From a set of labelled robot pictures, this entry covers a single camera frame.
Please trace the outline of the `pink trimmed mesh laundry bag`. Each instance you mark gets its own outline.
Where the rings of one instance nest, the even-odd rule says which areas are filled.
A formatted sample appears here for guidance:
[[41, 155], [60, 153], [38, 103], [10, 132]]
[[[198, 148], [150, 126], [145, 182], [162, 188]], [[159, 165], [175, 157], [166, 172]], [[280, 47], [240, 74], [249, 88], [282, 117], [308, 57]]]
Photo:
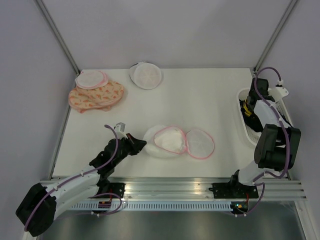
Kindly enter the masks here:
[[[167, 129], [176, 129], [181, 132], [183, 136], [183, 149], [181, 152], [167, 151], [155, 144], [155, 135]], [[175, 158], [188, 154], [194, 159], [204, 160], [209, 158], [215, 150], [214, 140], [207, 132], [201, 129], [192, 129], [184, 132], [180, 127], [175, 125], [156, 125], [146, 131], [143, 140], [147, 142], [144, 150], [150, 156], [162, 159]]]

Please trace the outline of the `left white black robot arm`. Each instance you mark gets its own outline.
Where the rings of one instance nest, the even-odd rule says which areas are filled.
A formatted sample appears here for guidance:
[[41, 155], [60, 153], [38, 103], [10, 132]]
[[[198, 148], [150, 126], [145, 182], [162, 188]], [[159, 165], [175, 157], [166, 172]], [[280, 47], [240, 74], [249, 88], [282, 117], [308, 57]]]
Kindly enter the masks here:
[[15, 212], [25, 232], [32, 237], [43, 234], [62, 213], [85, 199], [120, 199], [108, 177], [122, 160], [137, 155], [146, 144], [129, 133], [121, 139], [113, 138], [80, 173], [50, 185], [34, 184]]

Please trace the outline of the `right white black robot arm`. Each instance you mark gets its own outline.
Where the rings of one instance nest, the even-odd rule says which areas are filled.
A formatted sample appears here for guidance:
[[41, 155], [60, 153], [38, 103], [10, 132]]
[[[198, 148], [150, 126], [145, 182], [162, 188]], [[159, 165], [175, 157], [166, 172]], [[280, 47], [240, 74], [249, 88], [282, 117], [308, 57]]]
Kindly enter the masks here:
[[253, 159], [230, 178], [228, 192], [241, 197], [246, 186], [255, 186], [265, 175], [282, 179], [295, 163], [301, 131], [281, 114], [278, 103], [289, 93], [278, 81], [275, 88], [269, 81], [254, 77], [246, 97], [237, 99], [237, 119], [244, 140], [254, 147]]

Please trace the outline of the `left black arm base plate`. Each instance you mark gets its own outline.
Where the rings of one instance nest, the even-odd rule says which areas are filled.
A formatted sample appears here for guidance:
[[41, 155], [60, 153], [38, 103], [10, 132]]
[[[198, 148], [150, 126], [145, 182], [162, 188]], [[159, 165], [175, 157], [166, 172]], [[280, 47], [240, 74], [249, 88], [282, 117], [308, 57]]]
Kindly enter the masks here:
[[107, 193], [116, 194], [119, 197], [123, 198], [125, 194], [124, 182], [104, 182], [102, 185], [99, 185], [98, 192], [92, 198], [113, 198], [113, 195], [107, 195]]

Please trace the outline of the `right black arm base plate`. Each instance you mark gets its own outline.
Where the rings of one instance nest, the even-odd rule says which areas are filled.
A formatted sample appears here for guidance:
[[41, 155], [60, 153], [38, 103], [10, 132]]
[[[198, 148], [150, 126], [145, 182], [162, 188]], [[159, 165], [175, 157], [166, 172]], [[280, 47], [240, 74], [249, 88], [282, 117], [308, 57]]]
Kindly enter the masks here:
[[208, 188], [214, 199], [258, 199], [258, 189], [254, 185], [239, 182], [237, 174], [233, 174], [228, 182], [215, 182]]

